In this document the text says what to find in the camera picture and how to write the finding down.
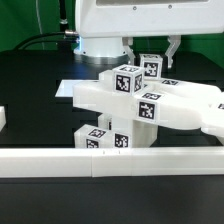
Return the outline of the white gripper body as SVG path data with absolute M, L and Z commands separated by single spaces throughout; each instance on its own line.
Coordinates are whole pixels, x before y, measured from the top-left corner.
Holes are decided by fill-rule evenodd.
M 85 38 L 224 32 L 224 0 L 76 0 L 75 24 Z

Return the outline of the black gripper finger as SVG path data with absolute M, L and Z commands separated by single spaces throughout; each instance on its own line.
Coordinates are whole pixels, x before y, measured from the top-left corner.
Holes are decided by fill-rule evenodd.
M 133 65 L 135 63 L 135 54 L 133 53 L 133 50 L 131 49 L 131 46 L 133 45 L 133 38 L 123 37 L 122 43 L 123 43 L 124 50 L 129 58 L 129 64 Z
M 181 44 L 181 36 L 171 35 L 168 37 L 168 42 L 169 42 L 169 46 L 165 52 L 165 55 L 167 56 L 168 68 L 171 68 L 173 64 L 173 56 L 175 55 L 176 51 L 178 50 Z

